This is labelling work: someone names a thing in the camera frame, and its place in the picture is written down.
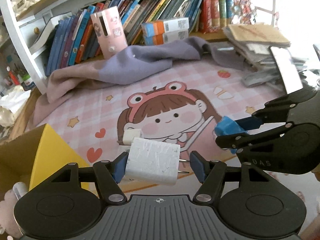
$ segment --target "pink box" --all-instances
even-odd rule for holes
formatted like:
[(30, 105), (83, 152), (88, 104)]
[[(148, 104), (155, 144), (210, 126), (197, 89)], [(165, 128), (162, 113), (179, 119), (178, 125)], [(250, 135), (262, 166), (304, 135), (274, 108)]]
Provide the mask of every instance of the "pink box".
[(91, 14), (91, 19), (105, 59), (128, 47), (116, 6)]

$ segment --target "frog headband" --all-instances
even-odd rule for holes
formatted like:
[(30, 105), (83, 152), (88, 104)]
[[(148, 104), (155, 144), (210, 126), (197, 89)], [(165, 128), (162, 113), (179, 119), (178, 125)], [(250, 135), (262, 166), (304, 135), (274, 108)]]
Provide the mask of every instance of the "frog headband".
[(148, 95), (144, 93), (135, 93), (128, 99), (128, 106), (132, 108), (129, 114), (129, 122), (133, 122), (133, 118), (137, 113), (140, 106), (142, 106), (148, 100), (155, 98), (157, 96), (162, 95), (181, 95), (186, 98), (189, 98), (191, 101), (196, 102), (196, 98), (191, 95), (190, 93), (186, 92), (187, 86), (185, 83), (182, 82), (171, 82), (164, 87), (164, 90), (155, 91)]

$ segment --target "crosshair symbol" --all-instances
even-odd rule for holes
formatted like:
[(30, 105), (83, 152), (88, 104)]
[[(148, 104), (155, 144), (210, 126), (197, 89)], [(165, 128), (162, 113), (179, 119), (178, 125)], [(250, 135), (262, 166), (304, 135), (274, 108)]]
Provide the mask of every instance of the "crosshair symbol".
[(157, 201), (158, 203), (162, 203), (165, 200), (163, 198), (157, 198), (155, 201)]

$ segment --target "pink cheek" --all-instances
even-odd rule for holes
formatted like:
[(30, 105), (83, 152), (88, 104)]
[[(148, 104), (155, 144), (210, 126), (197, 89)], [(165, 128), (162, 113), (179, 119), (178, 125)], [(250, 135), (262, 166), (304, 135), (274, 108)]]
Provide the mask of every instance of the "pink cheek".
[(181, 115), (180, 120), (184, 123), (192, 123), (196, 119), (196, 114), (192, 111), (185, 112)]
[(158, 132), (159, 128), (156, 123), (147, 123), (146, 125), (142, 126), (141, 130), (144, 134), (153, 135)]

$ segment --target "gray ribbed plate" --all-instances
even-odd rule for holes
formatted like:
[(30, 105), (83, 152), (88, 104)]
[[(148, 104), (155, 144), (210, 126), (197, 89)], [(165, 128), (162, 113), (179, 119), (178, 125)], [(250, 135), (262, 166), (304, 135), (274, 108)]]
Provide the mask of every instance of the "gray ribbed plate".
[[(109, 207), (102, 219), (72, 240), (249, 240), (227, 228), (213, 209), (187, 196), (134, 195), (122, 206)], [(284, 240), (298, 240), (290, 236)], [(31, 240), (23, 236), (21, 240)]]

